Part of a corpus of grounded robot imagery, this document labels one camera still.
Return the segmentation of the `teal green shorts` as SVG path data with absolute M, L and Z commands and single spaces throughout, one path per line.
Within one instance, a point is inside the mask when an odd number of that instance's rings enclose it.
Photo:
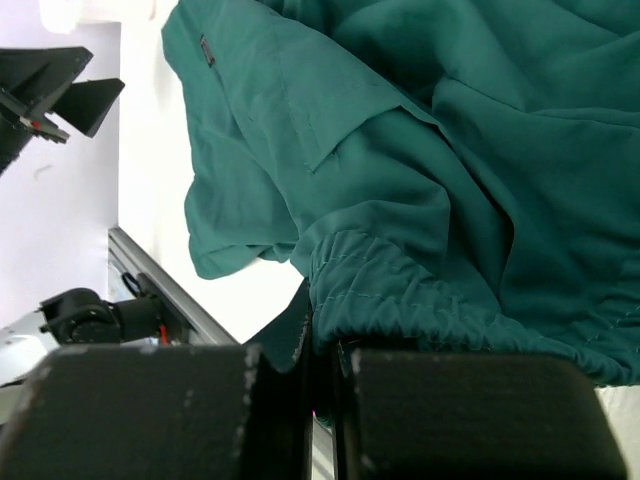
M 308 280 L 313 341 L 639 382 L 635 1 L 181 1 L 197 275 Z

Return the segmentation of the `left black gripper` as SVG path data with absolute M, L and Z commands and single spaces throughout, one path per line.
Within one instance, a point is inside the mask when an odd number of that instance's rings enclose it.
M 94 55 L 85 47 L 1 49 L 1 173 L 34 138 L 66 143 L 54 113 L 94 137 L 125 87 L 118 78 L 72 83 Z

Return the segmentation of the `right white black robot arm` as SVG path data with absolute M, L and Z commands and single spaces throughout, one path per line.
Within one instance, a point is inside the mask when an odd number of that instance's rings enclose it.
M 301 286 L 248 344 L 145 275 L 1 332 L 5 479 L 624 479 L 589 380 L 552 356 L 311 347 Z

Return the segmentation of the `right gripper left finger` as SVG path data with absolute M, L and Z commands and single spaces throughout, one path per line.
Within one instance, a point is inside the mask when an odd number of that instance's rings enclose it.
M 3 478 L 310 477 L 306 288 L 241 345 L 171 345 L 150 294 L 109 303 L 74 289 L 36 318 L 54 348 L 2 424 Z

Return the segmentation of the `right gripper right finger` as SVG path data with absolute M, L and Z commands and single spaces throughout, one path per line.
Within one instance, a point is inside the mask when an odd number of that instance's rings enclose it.
M 540 354 L 338 346 L 340 479 L 624 479 L 590 379 Z

